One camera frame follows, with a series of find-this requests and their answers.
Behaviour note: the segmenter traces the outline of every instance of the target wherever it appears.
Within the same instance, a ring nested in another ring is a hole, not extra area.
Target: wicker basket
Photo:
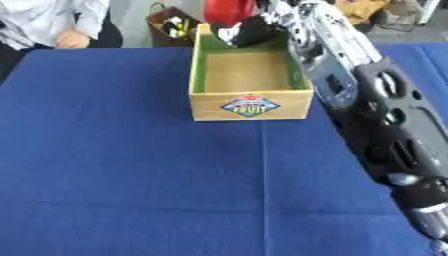
[[[177,7],[165,7],[162,3],[154,3],[150,8],[150,15],[146,18],[148,26],[151,29],[153,36],[153,46],[154,47],[193,47],[194,41],[190,37],[190,33],[185,36],[173,38],[165,31],[163,31],[163,23],[177,16],[182,20],[190,20],[190,30],[196,29],[197,25],[201,23],[195,18],[189,16]]]

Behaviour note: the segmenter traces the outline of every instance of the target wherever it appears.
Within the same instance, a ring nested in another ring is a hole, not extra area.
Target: floor
[[[376,43],[448,42],[448,10],[438,10],[428,24],[416,26],[411,32],[375,27],[368,36]]]
[[[203,0],[164,0],[167,6],[178,6],[193,17],[203,20]],[[152,38],[145,18],[158,1],[112,0],[112,18],[122,31],[127,48],[151,47]],[[425,26],[411,32],[400,32],[375,27],[368,36],[375,43],[448,42],[448,10],[439,10]]]

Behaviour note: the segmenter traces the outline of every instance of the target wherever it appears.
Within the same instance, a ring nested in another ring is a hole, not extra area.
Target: robotic hand
[[[289,34],[289,52],[371,178],[391,189],[417,231],[448,255],[448,134],[423,94],[389,58],[323,0],[279,1],[231,28],[229,45]]]

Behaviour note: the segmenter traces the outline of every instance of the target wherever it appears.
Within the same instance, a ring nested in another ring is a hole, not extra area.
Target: wooden crate
[[[304,119],[313,97],[286,37],[231,48],[199,25],[190,78],[196,121]]]

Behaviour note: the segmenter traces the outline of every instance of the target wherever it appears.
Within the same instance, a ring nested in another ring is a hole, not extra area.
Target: white shirt
[[[98,39],[110,0],[0,0],[0,41],[16,50],[56,45],[67,28]],[[80,13],[75,22],[75,13]]]

